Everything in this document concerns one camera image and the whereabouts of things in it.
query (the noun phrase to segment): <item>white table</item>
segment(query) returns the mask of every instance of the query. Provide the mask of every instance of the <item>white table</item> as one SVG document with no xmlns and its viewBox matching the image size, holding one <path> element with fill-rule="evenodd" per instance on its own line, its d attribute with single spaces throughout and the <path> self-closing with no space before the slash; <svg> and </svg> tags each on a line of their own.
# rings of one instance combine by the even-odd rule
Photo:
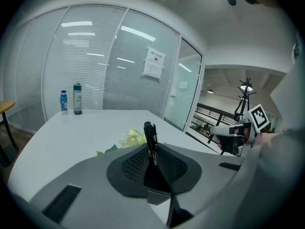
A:
<svg viewBox="0 0 305 229">
<path fill-rule="evenodd" d="M 26 201 L 78 162 L 105 152 L 129 130 L 143 132 L 144 122 L 156 124 L 158 142 L 215 154 L 147 110 L 84 110 L 81 115 L 57 113 L 28 142 L 8 181 L 9 189 Z"/>
</svg>

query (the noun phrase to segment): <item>black slot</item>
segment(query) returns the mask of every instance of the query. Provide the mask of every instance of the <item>black slot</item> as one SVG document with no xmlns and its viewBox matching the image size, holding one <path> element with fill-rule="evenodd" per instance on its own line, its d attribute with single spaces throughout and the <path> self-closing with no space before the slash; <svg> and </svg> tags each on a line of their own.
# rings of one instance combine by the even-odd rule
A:
<svg viewBox="0 0 305 229">
<path fill-rule="evenodd" d="M 240 168 L 239 165 L 235 165 L 235 164 L 231 164 L 231 163 L 226 163 L 226 162 L 220 163 L 219 166 L 221 166 L 223 168 L 230 169 L 230 170 L 236 170 L 236 171 L 238 171 L 239 168 Z"/>
<path fill-rule="evenodd" d="M 153 159 L 149 157 L 149 165 L 145 172 L 144 186 L 152 188 L 153 191 L 170 194 L 171 187 L 165 180 L 158 166 L 154 165 Z"/>
<path fill-rule="evenodd" d="M 60 223 L 80 191 L 80 187 L 67 185 L 42 213 L 54 222 Z"/>
</svg>

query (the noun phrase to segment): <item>ceiling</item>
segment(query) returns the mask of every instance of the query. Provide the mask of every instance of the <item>ceiling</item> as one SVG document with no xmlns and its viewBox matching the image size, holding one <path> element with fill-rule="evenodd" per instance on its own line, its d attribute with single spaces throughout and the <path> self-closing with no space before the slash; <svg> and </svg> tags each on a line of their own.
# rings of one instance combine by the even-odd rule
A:
<svg viewBox="0 0 305 229">
<path fill-rule="evenodd" d="M 230 6 L 227 0 L 153 0 L 184 18 L 205 39 L 213 35 L 216 26 L 292 26 L 288 17 L 279 9 L 262 5 L 250 5 L 237 0 L 236 6 Z M 28 12 L 25 4 L 19 10 L 20 17 Z"/>
<path fill-rule="evenodd" d="M 266 93 L 271 93 L 282 80 L 282 76 L 271 74 L 264 71 L 254 71 L 246 69 L 206 69 L 204 72 L 203 90 L 207 88 L 225 86 L 237 88 L 251 78 L 250 83 L 253 88 Z"/>
<path fill-rule="evenodd" d="M 262 104 L 266 111 L 280 116 L 270 93 L 277 87 L 283 76 L 267 71 L 235 68 L 206 69 L 202 93 L 209 94 L 207 90 L 212 89 L 215 95 L 240 100 L 240 96 L 242 96 L 242 92 L 238 89 L 242 84 L 240 80 L 244 82 L 247 77 L 251 78 L 250 83 L 253 86 L 253 91 L 250 93 L 257 92 L 249 97 L 250 103 L 254 105 Z"/>
</svg>

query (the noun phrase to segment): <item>window blinds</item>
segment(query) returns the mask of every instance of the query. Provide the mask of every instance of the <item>window blinds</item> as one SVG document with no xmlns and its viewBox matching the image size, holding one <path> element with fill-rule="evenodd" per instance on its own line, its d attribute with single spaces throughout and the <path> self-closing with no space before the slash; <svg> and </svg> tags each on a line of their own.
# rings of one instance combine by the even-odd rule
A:
<svg viewBox="0 0 305 229">
<path fill-rule="evenodd" d="M 15 105 L 6 111 L 8 121 L 22 128 L 22 123 L 19 117 L 16 99 L 16 70 L 19 59 L 19 53 L 24 40 L 24 37 L 28 31 L 31 21 L 23 24 L 15 31 L 15 37 L 11 43 L 10 51 L 6 59 L 4 76 L 3 76 L 3 97 L 4 100 L 13 100 Z"/>
<path fill-rule="evenodd" d="M 173 73 L 179 35 L 133 11 L 126 14 L 107 67 L 103 109 L 145 109 L 161 117 Z M 148 47 L 165 53 L 160 81 L 142 76 Z"/>
<path fill-rule="evenodd" d="M 50 44 L 43 78 L 47 120 L 60 111 L 61 90 L 73 108 L 73 84 L 82 84 L 82 107 L 101 109 L 106 58 L 125 9 L 72 6 L 60 22 Z"/>
<path fill-rule="evenodd" d="M 17 100 L 23 128 L 38 131 L 45 123 L 41 102 L 41 74 L 56 26 L 67 10 L 60 9 L 34 19 L 25 36 L 17 67 Z"/>
</svg>

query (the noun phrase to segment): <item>railing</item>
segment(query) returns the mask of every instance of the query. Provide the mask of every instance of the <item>railing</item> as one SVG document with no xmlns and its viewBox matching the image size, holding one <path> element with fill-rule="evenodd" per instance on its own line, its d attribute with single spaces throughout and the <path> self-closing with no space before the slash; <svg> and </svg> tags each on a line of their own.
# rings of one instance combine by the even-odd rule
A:
<svg viewBox="0 0 305 229">
<path fill-rule="evenodd" d="M 202 115 L 207 116 L 216 121 L 216 124 L 213 125 L 212 123 L 210 123 L 204 119 L 198 118 L 195 115 L 193 116 L 193 121 L 191 121 L 192 124 L 191 124 L 190 128 L 193 129 L 194 131 L 200 133 L 201 135 L 205 136 L 206 138 L 208 138 L 209 139 L 208 143 L 214 142 L 217 144 L 217 141 L 216 141 L 217 138 L 214 137 L 214 135 L 209 134 L 209 130 L 207 128 L 208 126 L 218 126 L 220 123 L 223 123 L 225 125 L 234 125 L 235 124 L 233 114 L 230 114 L 228 112 L 225 112 L 225 111 L 222 111 L 219 109 L 212 108 L 210 106 L 206 106 L 204 104 L 197 104 L 197 110 L 195 111 L 195 113 L 202 114 Z"/>
</svg>

